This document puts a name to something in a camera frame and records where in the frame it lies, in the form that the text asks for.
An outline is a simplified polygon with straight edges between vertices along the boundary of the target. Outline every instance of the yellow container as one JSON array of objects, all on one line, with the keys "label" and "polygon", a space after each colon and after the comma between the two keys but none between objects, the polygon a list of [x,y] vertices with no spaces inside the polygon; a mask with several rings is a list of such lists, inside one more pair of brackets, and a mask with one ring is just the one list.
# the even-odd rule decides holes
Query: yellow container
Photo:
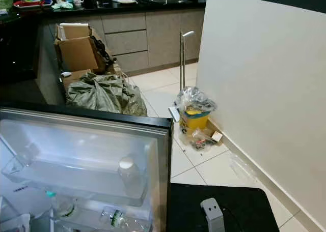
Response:
[{"label": "yellow container", "polygon": [[183,132],[193,132],[195,129],[204,129],[209,116],[209,111],[188,110],[181,114],[180,126]]}]

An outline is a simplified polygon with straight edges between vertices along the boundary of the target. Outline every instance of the baseboard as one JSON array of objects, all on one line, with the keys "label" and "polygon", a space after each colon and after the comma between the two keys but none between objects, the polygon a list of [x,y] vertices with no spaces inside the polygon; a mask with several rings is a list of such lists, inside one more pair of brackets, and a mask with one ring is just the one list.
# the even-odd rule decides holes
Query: baseboard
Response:
[{"label": "baseboard", "polygon": [[223,131],[220,130],[218,125],[212,120],[208,119],[207,127],[218,131],[223,134],[222,142],[225,146],[238,157],[241,158],[256,174],[259,181],[286,207],[291,214],[295,215],[295,218],[309,231],[309,232],[323,232],[326,230],[321,229],[309,215],[300,209],[300,207],[289,197],[286,192],[282,190],[266,173],[254,163],[240,148],[236,146],[234,142],[228,138]]},{"label": "baseboard", "polygon": [[[196,63],[196,62],[198,62],[198,58],[194,58],[194,59],[185,61],[186,64]],[[156,71],[167,69],[167,68],[174,68],[179,65],[180,65],[179,62],[170,63],[170,64],[160,65],[160,66],[151,67],[151,68],[144,68],[144,69],[134,70],[134,71],[130,71],[130,72],[124,72],[124,73],[127,74],[129,77],[132,77],[132,76],[137,76],[137,75],[144,74],[144,73],[156,72]]]}]

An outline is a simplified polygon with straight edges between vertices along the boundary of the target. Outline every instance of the plastic bottle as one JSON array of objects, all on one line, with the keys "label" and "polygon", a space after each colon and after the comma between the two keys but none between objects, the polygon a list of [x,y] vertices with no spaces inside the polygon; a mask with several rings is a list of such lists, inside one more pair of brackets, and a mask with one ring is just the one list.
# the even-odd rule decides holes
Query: plastic bottle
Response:
[{"label": "plastic bottle", "polygon": [[131,157],[124,157],[119,161],[118,174],[128,196],[133,197],[143,192],[139,168]]},{"label": "plastic bottle", "polygon": [[110,223],[114,228],[121,228],[124,232],[147,232],[151,227],[149,221],[127,217],[122,211],[112,207],[104,207],[100,221]]},{"label": "plastic bottle", "polygon": [[51,198],[52,207],[59,217],[69,217],[75,209],[74,199],[54,192],[47,191],[46,195]]}]

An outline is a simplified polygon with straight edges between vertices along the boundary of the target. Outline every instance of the bottle cap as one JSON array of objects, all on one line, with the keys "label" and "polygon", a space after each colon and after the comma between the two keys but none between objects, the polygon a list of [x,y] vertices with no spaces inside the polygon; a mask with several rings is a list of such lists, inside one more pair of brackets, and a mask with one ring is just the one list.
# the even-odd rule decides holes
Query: bottle cap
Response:
[{"label": "bottle cap", "polygon": [[47,195],[48,197],[55,197],[55,196],[56,196],[56,193],[55,193],[55,192],[46,191],[45,193],[46,193],[46,195]]},{"label": "bottle cap", "polygon": [[129,169],[133,166],[133,159],[131,157],[124,157],[120,160],[119,166],[122,169]]}]

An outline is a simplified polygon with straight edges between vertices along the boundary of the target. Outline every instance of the electrical cord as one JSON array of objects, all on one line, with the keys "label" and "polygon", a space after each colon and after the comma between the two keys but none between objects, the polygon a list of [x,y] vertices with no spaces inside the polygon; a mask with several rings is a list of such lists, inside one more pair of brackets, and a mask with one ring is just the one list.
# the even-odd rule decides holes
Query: electrical cord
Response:
[{"label": "electrical cord", "polygon": [[226,206],[222,206],[222,205],[220,205],[220,204],[219,204],[219,206],[220,206],[220,208],[222,209],[222,212],[223,212],[223,211],[228,211],[228,212],[231,214],[231,216],[232,216],[233,219],[235,220],[235,222],[236,222],[236,224],[237,224],[237,226],[238,226],[238,228],[239,228],[239,230],[240,230],[239,232],[244,232],[244,230],[242,229],[242,227],[241,227],[239,221],[237,220],[237,218],[236,218],[236,216],[233,214],[233,212],[232,212],[230,209],[228,209]]}]

